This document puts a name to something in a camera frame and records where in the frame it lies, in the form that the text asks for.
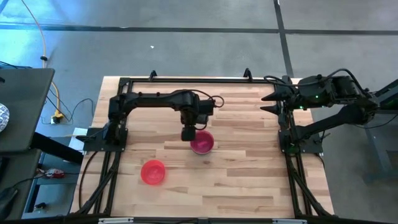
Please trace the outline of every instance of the pink bowl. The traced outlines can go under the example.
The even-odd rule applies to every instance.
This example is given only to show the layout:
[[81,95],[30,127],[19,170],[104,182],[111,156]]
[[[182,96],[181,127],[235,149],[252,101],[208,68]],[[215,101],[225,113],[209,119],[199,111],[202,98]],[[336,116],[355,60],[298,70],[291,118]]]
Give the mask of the pink bowl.
[[191,141],[192,150],[200,155],[207,154],[214,146],[214,138],[208,131],[197,131],[195,140]]
[[142,166],[141,178],[149,185],[156,185],[161,183],[165,173],[166,170],[162,162],[158,160],[151,160]]

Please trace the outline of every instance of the frame leg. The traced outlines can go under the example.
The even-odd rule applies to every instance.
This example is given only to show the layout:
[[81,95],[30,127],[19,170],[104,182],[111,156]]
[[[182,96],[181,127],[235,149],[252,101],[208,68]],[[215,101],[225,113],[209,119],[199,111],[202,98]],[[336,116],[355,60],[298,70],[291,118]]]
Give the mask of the frame leg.
[[81,164],[83,161],[83,155],[80,152],[39,133],[34,133],[30,147],[40,149],[45,153],[57,156],[69,162]]

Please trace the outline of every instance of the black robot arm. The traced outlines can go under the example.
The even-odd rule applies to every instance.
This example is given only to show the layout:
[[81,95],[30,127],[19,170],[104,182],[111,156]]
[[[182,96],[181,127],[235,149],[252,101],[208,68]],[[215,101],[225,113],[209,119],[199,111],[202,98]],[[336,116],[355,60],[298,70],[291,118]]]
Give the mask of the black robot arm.
[[[349,76],[334,77],[340,71],[348,72]],[[315,138],[315,134],[342,124],[366,124],[373,119],[379,108],[376,97],[362,89],[352,73],[344,68],[326,77],[315,75],[303,78],[296,85],[287,76],[282,79],[264,78],[275,85],[275,92],[265,96],[262,101],[276,101],[277,104],[263,106],[261,109],[278,115],[279,123],[286,127],[286,130],[279,133],[282,150],[298,144],[308,145],[312,143],[307,141],[310,138],[319,140],[319,136]],[[329,118],[307,126],[296,126],[292,120],[293,110],[332,107],[336,104],[344,107]]]
[[135,108],[172,108],[181,113],[183,141],[195,139],[195,125],[206,124],[213,115],[215,100],[201,100],[191,90],[176,90],[172,93],[122,93],[109,100],[109,122],[104,128],[103,138],[107,143],[117,144],[119,127]]

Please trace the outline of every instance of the gray floor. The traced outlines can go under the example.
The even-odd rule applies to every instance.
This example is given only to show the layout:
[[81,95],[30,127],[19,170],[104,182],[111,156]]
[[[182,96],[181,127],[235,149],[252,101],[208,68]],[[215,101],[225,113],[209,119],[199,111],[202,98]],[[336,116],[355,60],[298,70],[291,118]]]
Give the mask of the gray floor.
[[[276,29],[272,0],[25,0],[42,24],[117,27],[219,27]],[[285,28],[397,30],[394,0],[280,0]],[[31,23],[19,0],[9,0],[0,24]],[[49,67],[62,100],[72,109],[83,98],[98,98],[105,75],[206,75],[255,77],[285,74],[278,34],[45,31]],[[295,77],[350,69],[365,87],[377,90],[398,76],[398,36],[287,35]],[[0,60],[40,67],[42,42],[36,30],[0,30]],[[91,105],[76,110],[73,125],[44,125],[48,136],[71,134],[91,124]],[[338,111],[313,110],[315,120]],[[54,108],[44,107],[49,122]],[[398,181],[365,184],[374,172],[365,132],[354,126],[332,129],[325,139],[326,176],[337,215],[398,223]]]

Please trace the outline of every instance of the butcher block tabletop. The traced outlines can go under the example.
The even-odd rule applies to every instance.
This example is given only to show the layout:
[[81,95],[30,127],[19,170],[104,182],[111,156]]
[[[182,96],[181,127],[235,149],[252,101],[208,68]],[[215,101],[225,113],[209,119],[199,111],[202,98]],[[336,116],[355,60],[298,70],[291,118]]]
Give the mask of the butcher block tabletop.
[[[93,120],[94,128],[108,121],[109,99],[118,90],[120,77],[104,77]],[[274,91],[267,84],[231,83],[139,83],[133,91],[171,93],[197,89],[225,99],[215,108],[206,128],[214,139],[213,150],[195,154],[189,142],[180,139],[180,113],[171,108],[137,108],[127,119],[128,138],[122,153],[112,216],[129,217],[294,217],[284,155],[277,142],[277,116],[260,110],[261,98]],[[207,99],[199,93],[201,99]],[[312,123],[309,110],[294,113],[296,124]],[[81,171],[92,152],[83,160]],[[104,152],[92,160],[82,186],[86,202],[100,179]],[[152,159],[165,164],[160,185],[147,185],[140,176],[142,165]],[[320,158],[303,154],[308,188],[330,213],[325,171]],[[71,212],[78,210],[76,187]],[[101,211],[108,196],[105,188]],[[302,192],[298,191],[304,211]]]

